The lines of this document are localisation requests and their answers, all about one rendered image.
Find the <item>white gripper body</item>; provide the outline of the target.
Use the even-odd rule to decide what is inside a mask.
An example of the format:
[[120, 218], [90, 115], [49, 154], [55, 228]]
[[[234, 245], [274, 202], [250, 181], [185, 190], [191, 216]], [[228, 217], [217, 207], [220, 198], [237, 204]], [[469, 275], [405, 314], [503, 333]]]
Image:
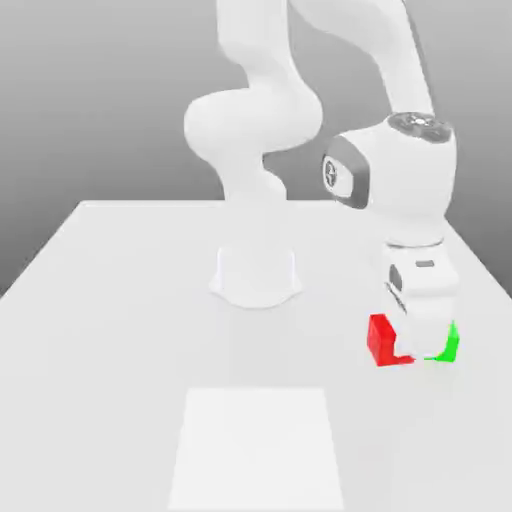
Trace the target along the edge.
[[396, 333], [395, 354], [414, 359], [440, 355], [453, 321], [452, 299], [406, 299], [390, 282], [384, 286], [384, 313]]

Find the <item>small green cube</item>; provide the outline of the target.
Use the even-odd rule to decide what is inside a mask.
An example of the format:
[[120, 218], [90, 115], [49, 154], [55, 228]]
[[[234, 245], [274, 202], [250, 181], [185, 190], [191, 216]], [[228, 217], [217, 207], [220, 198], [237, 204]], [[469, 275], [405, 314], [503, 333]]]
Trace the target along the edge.
[[457, 357], [460, 343], [460, 334], [455, 321], [452, 321], [449, 327], [446, 344], [444, 349], [436, 356], [425, 357], [425, 360], [434, 360], [438, 362], [454, 363]]

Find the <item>small red cube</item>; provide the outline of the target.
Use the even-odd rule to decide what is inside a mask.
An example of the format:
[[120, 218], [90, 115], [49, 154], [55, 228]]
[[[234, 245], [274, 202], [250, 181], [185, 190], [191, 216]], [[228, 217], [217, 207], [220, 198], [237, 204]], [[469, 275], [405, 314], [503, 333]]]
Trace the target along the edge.
[[396, 355], [396, 332], [385, 314], [369, 316], [367, 347], [378, 367], [413, 364], [410, 355]]

